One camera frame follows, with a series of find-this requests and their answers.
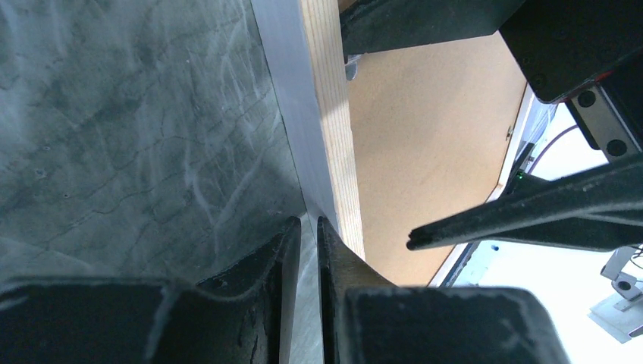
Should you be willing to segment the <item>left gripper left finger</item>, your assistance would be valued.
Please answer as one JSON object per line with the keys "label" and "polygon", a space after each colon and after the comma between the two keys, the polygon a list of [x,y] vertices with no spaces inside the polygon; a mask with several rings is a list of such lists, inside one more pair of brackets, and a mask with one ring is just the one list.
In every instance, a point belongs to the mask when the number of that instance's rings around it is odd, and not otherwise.
{"label": "left gripper left finger", "polygon": [[3,363],[286,363],[301,222],[219,274],[20,277],[1,285]]}

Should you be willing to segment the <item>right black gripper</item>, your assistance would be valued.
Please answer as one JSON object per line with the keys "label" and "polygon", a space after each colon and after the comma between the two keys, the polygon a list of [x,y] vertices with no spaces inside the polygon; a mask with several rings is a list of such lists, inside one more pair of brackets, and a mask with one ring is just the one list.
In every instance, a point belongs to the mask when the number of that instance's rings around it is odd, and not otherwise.
{"label": "right black gripper", "polygon": [[527,1],[500,34],[537,99],[608,161],[642,151],[642,3]]}

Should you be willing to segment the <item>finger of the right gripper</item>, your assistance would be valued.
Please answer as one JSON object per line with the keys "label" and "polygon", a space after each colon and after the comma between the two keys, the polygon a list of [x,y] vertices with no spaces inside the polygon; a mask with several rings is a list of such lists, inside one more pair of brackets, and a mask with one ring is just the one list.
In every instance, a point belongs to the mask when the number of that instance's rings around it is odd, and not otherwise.
{"label": "finger of the right gripper", "polygon": [[642,242],[642,156],[533,187],[418,227],[410,250],[475,240],[611,251]]}
{"label": "finger of the right gripper", "polygon": [[343,53],[361,55],[489,36],[523,0],[355,1],[340,13]]}

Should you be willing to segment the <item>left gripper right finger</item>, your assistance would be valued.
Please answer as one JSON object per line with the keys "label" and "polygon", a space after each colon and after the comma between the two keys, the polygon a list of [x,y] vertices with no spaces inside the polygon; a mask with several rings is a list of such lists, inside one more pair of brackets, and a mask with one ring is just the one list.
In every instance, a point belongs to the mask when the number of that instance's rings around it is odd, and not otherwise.
{"label": "left gripper right finger", "polygon": [[527,290],[398,287],[317,222],[327,363],[567,363],[554,324]]}

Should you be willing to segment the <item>wooden picture frame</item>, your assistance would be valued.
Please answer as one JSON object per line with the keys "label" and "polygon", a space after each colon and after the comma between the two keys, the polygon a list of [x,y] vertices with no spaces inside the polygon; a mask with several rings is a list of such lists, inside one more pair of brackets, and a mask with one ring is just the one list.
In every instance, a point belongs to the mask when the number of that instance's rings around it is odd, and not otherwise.
{"label": "wooden picture frame", "polygon": [[[310,218],[329,218],[366,261],[349,99],[359,59],[343,53],[341,2],[254,1],[252,8]],[[505,187],[522,129],[518,114],[499,185],[486,201]],[[446,247],[450,254],[428,284],[439,284],[463,251]]]}

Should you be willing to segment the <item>brown backing board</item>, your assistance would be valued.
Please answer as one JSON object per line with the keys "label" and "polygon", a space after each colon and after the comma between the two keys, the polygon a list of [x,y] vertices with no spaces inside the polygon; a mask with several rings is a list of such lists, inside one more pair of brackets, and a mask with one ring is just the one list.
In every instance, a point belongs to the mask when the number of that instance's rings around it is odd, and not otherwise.
{"label": "brown backing board", "polygon": [[493,195],[526,81],[498,31],[356,56],[349,99],[365,259],[395,284],[424,285],[450,247],[411,251],[409,232]]}

